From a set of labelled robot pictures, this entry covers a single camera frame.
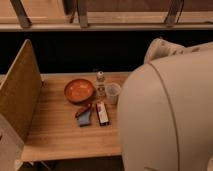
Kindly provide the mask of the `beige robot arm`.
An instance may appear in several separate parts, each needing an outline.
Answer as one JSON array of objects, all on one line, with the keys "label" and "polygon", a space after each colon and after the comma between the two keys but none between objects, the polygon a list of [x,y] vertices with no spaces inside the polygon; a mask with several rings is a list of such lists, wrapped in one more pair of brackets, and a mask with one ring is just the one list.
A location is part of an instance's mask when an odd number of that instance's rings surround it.
[{"label": "beige robot arm", "polygon": [[118,102],[125,171],[207,171],[213,158],[213,41],[157,38]]}]

